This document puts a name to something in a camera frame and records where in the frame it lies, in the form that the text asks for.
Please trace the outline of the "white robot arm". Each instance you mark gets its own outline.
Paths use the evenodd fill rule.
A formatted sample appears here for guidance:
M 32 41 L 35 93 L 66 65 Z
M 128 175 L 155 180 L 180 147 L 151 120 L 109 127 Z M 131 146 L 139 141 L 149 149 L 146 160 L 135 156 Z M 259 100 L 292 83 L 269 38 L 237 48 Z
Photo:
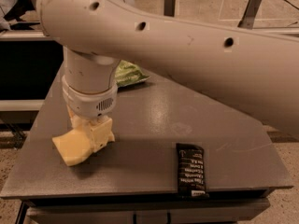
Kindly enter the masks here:
M 291 36 L 159 16 L 127 0 L 37 0 L 36 11 L 64 48 L 64 99 L 82 119 L 114 108 L 113 75 L 126 60 L 299 135 L 299 41 Z

